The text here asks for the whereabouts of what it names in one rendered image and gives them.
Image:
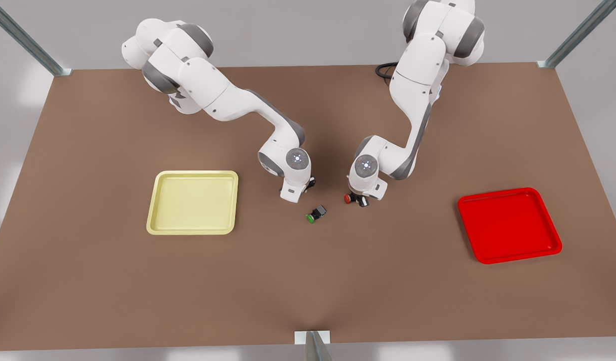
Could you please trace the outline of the red tray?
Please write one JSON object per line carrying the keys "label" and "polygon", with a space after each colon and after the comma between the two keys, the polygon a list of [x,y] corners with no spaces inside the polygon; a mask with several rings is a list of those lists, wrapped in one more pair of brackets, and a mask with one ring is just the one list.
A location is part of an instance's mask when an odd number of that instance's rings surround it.
{"label": "red tray", "polygon": [[459,198],[458,210],[475,258],[482,264],[555,255],[562,242],[534,188]]}

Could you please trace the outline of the silver frame post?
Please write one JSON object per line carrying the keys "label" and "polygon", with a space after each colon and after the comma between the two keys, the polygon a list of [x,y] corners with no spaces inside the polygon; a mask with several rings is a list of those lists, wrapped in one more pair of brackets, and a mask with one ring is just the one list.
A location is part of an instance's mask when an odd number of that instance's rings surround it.
{"label": "silver frame post", "polygon": [[304,361],[332,361],[326,347],[330,342],[330,331],[295,331],[294,344],[304,345]]}
{"label": "silver frame post", "polygon": [[72,69],[63,68],[0,6],[0,27],[51,75],[70,76]]}
{"label": "silver frame post", "polygon": [[555,69],[598,25],[616,9],[616,0],[601,0],[580,25],[557,47],[546,60],[539,60],[540,69]]}

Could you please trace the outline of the pale yellow tray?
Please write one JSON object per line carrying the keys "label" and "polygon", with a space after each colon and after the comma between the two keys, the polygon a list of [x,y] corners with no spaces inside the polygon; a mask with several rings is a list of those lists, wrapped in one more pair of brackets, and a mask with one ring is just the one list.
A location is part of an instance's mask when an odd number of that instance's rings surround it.
{"label": "pale yellow tray", "polygon": [[151,235],[227,235],[235,226],[239,177],[232,170],[166,170],[154,181]]}

